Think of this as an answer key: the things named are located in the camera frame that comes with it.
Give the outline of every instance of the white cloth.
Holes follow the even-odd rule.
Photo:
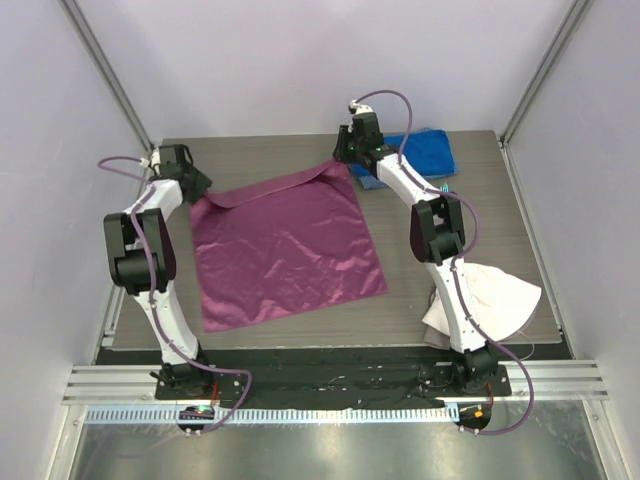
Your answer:
[[[520,330],[533,314],[542,289],[503,272],[496,267],[465,263],[465,278],[473,297],[476,316],[482,329],[494,340],[503,340]],[[436,291],[435,298],[422,319],[427,329],[425,342],[438,348],[449,348],[443,338],[449,336],[449,324]]]

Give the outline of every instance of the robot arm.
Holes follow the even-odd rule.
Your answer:
[[[213,383],[211,373],[186,363],[157,331],[149,301],[149,265],[133,228],[131,214],[134,207],[140,206],[136,215],[155,263],[157,285],[154,303],[163,332],[171,339],[173,346],[187,358],[208,365],[209,362],[197,338],[185,321],[176,296],[174,279],[177,265],[166,220],[184,201],[194,203],[201,198],[211,185],[211,180],[187,160],[187,156],[190,158],[191,154],[186,146],[172,145],[161,148],[164,149],[162,164],[158,151],[154,152],[150,162],[156,173],[152,178],[153,189],[147,186],[140,198],[146,198],[150,190],[153,191],[152,196],[142,206],[138,200],[124,212],[105,217],[107,256],[113,282],[123,287],[142,307],[160,343],[162,371],[159,375],[152,375],[158,379],[159,385],[167,390],[192,395],[193,392],[200,393],[203,386],[209,388]]]
[[[448,199],[440,195],[436,195],[433,193],[428,193],[427,190],[437,190],[434,186],[429,184],[426,180],[424,180],[414,169],[409,165],[407,159],[402,156],[400,163],[398,162],[398,154],[391,153],[385,156],[382,160],[377,162],[377,173],[378,178],[382,180],[384,183],[389,185],[394,192],[398,194],[398,196],[402,199],[402,201],[409,207],[414,210],[414,205],[421,205],[423,207],[422,210],[416,208],[412,219],[412,248],[414,249],[414,253],[416,248],[420,248],[419,245],[414,245],[416,242],[421,242],[424,240],[424,233],[420,232],[421,235],[418,235],[416,230],[418,229],[418,223],[420,222],[420,214],[424,212],[428,215],[431,215],[431,219],[434,214],[438,214],[440,211],[443,211],[443,216],[457,216],[460,220],[458,228],[462,229],[462,215],[460,212],[460,205],[455,202],[449,202]],[[413,181],[409,179],[406,172],[410,172],[415,179],[419,179],[422,182],[422,188],[416,185]],[[461,231],[457,231],[454,235],[462,235],[464,233]],[[462,311],[462,306],[460,304],[460,300],[458,298],[458,294],[455,289],[455,285],[453,282],[453,273],[451,272],[451,262],[453,257],[441,258],[441,261],[426,261],[424,262],[427,271],[433,277],[433,280],[438,288],[438,292],[440,292],[440,298],[442,298],[442,305],[444,307],[445,314],[447,316],[447,322],[449,325],[449,336],[451,339],[451,348],[459,353],[464,353],[465,350],[478,350],[485,345],[485,339],[475,331],[475,329],[469,324],[466,320],[466,316]],[[460,272],[459,275],[464,277],[464,260],[459,259],[456,262],[456,268]],[[473,301],[471,299],[471,292],[469,291],[469,287],[466,281],[461,282],[461,290],[462,295],[464,296],[465,304],[469,306],[471,309],[471,314],[474,318],[475,311],[473,308]]]
[[[351,124],[341,125],[334,158],[343,163],[359,164],[385,182],[411,209],[411,249],[416,259],[426,265],[442,298],[454,353],[454,375],[465,390],[486,384],[495,375],[498,361],[486,339],[467,319],[461,298],[475,315],[469,287],[464,279],[464,263],[458,258],[456,273],[460,278],[458,294],[452,264],[463,252],[465,242],[462,208],[451,196],[437,194],[438,189],[425,181],[397,149],[384,143],[378,118],[371,107],[351,102]]]
[[[165,274],[159,276],[161,280],[160,285],[163,285],[164,288],[162,290],[158,289],[154,295],[157,304],[158,318],[162,329],[167,336],[173,340],[174,345],[178,347],[182,353],[195,360],[198,355],[198,340],[189,329],[184,315],[182,314],[178,297],[176,296],[174,285],[177,270],[176,259],[171,243],[168,241],[169,237],[168,234],[166,234],[166,226],[164,225],[171,213],[182,205],[182,191],[180,189],[180,183],[177,180],[156,180],[153,183],[155,187],[154,193],[151,198],[145,202],[138,214],[142,215],[143,222],[147,215],[152,215],[154,221],[158,222],[157,225],[159,226],[159,229],[157,231],[160,232],[160,243],[162,244],[163,241],[165,242],[162,249],[164,253],[164,264],[169,268],[165,268]],[[141,198],[147,194],[150,188],[151,187],[146,188],[145,192],[142,193]],[[131,214],[132,209],[133,205],[124,211],[124,215],[128,217]],[[150,239],[150,245],[153,241],[154,239],[152,237]],[[158,249],[154,250],[156,250],[156,254],[154,256],[157,259]],[[133,299],[142,307],[145,315],[149,319],[149,323],[160,342],[162,362],[171,365],[184,363],[184,360],[180,358],[180,356],[178,356],[178,354],[176,354],[169,345],[162,341],[162,338],[156,329],[155,322],[153,321],[153,316],[151,314],[148,290],[136,289],[132,292],[127,291],[127,293],[132,295]]]

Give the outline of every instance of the gray wall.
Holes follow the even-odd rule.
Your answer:
[[[596,0],[513,144],[569,338],[640,444],[640,3]],[[637,469],[638,459],[630,459]]]
[[[154,139],[334,133],[395,88],[416,127],[500,130],[571,0],[79,0]],[[383,128],[405,128],[394,98]]]
[[[102,217],[136,189],[95,163],[142,152],[58,3],[1,11],[0,478],[40,480],[102,321]]]

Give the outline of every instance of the purple cloth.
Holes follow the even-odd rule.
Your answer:
[[[191,207],[204,329],[220,332],[386,293],[349,171],[318,167]]]

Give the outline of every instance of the gray table surface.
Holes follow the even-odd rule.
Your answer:
[[[451,132],[460,173],[446,181],[477,207],[482,236],[467,261],[493,265],[542,286],[540,272],[511,187],[495,134],[491,131]],[[315,166],[330,157],[334,135],[180,139],[191,148],[197,167],[225,191]],[[175,143],[167,140],[165,144]],[[433,182],[440,185],[442,181]],[[358,201],[373,237],[389,293],[335,307],[272,320],[260,325],[204,333],[195,274],[188,207],[169,219],[178,261],[176,290],[187,323],[205,349],[318,346],[420,345],[425,334],[421,318],[433,280],[409,248],[409,211],[390,189],[363,191]],[[464,213],[467,236],[473,220]],[[536,343],[561,340],[546,294],[524,329]],[[512,343],[528,343],[517,336]],[[154,349],[158,343],[140,307],[125,297],[114,349]]]

